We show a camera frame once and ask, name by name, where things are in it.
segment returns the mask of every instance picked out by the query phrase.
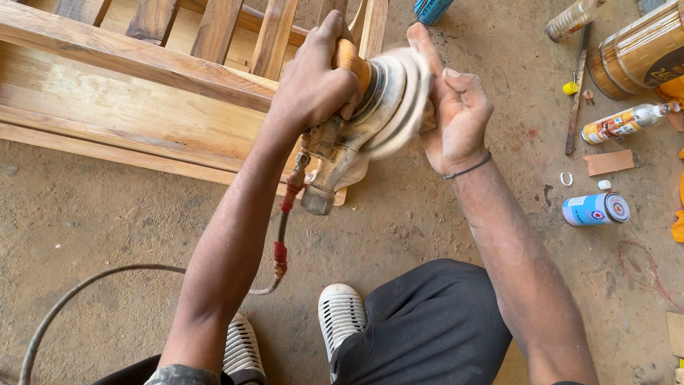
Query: shoe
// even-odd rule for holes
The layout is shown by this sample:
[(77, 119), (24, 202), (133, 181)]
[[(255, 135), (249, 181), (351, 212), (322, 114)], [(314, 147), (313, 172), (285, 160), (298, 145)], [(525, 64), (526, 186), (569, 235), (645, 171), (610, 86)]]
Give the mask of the shoe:
[(326, 342), (330, 381), (337, 379), (337, 348), (354, 333), (366, 328), (366, 310), (356, 290), (345, 284), (333, 284), (323, 289), (318, 299), (318, 321)]
[(228, 326), (223, 371), (233, 379), (235, 385), (248, 382), (268, 385), (259, 356), (257, 335), (252, 324), (240, 313), (233, 317)]

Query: red wire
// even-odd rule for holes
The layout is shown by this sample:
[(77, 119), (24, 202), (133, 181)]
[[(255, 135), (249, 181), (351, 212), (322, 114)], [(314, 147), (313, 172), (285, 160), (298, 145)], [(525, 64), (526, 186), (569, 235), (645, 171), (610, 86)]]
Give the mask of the red wire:
[[(648, 254), (648, 257), (650, 258), (650, 265), (651, 265), (651, 267), (653, 268), (653, 275), (655, 276), (655, 283), (658, 285), (658, 287), (654, 287), (654, 286), (651, 286), (651, 285), (649, 285), (649, 284), (645, 284), (644, 282), (641, 282), (641, 281), (637, 280), (636, 278), (634, 278), (634, 276), (632, 276), (632, 274), (629, 272), (629, 270), (627, 270), (627, 267), (624, 265), (624, 259), (622, 258), (622, 245), (625, 244), (625, 243), (631, 243), (632, 245), (637, 245), (638, 247), (641, 247), (641, 249), (644, 250), (644, 251), (646, 252), (646, 254)], [(636, 243), (636, 242), (632, 242), (631, 240), (624, 240), (624, 241), (620, 242), (620, 244), (618, 245), (618, 254), (619, 254), (619, 256), (620, 256), (620, 264), (622, 265), (622, 270), (624, 270), (624, 272), (627, 274), (628, 277), (630, 277), (630, 278), (633, 279), (635, 282), (637, 282), (637, 283), (639, 283), (639, 284), (641, 284), (641, 285), (643, 285), (643, 286), (645, 286), (645, 287), (647, 287), (647, 288), (651, 288), (651, 289), (653, 289), (653, 290), (658, 290), (658, 291), (662, 292), (663, 295), (665, 296), (665, 298), (667, 298), (668, 301), (670, 301), (670, 303), (671, 303), (672, 305), (674, 305), (674, 306), (675, 306), (676, 308), (678, 308), (679, 310), (684, 311), (684, 308), (682, 308), (680, 305), (677, 305), (677, 304), (672, 300), (672, 298), (670, 298), (670, 294), (684, 295), (684, 293), (679, 293), (679, 292), (676, 292), (676, 291), (668, 290), (668, 289), (666, 289), (666, 288), (663, 287), (663, 284), (660, 282), (660, 275), (658, 274), (658, 268), (657, 268), (657, 266), (655, 265), (655, 259), (653, 259), (653, 256), (648, 252), (648, 250), (646, 250), (645, 247), (639, 245), (639, 244)]]

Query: orange handle grip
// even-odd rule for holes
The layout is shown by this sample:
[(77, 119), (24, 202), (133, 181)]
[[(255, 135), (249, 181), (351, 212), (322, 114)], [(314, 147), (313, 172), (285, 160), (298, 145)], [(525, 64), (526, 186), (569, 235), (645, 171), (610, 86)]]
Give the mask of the orange handle grip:
[(332, 69), (344, 67), (350, 70), (358, 78), (361, 93), (366, 93), (371, 81), (371, 65), (358, 55), (358, 49), (354, 43), (339, 39), (335, 45), (335, 56), (332, 59)]

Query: white cap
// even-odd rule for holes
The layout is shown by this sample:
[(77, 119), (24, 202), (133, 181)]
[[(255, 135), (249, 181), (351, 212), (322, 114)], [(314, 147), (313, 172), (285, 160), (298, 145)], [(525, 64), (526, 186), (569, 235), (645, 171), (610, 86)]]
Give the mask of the white cap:
[(609, 180), (602, 180), (598, 183), (598, 188), (601, 190), (608, 190), (610, 188), (610, 181)]

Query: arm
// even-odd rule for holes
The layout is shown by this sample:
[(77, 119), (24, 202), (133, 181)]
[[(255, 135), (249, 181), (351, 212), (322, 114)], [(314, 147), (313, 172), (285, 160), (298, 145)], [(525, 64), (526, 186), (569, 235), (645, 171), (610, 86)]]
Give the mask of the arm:
[[(493, 111), (479, 79), (444, 69), (421, 25), (408, 30), (438, 76), (430, 96), (437, 128), (423, 133), (427, 158), (443, 175), (458, 173), (487, 156), (484, 130)], [(468, 219), (501, 316), (523, 350), (532, 384), (574, 381), (598, 384), (582, 317), (549, 253), (493, 160), (449, 180)]]
[(252, 151), (192, 255), (159, 367), (221, 371), (228, 324), (257, 274), (287, 156), (307, 127), (339, 108), (348, 118), (360, 101), (354, 75), (330, 67), (335, 41), (348, 37), (344, 30), (341, 14), (331, 12), (288, 64)]

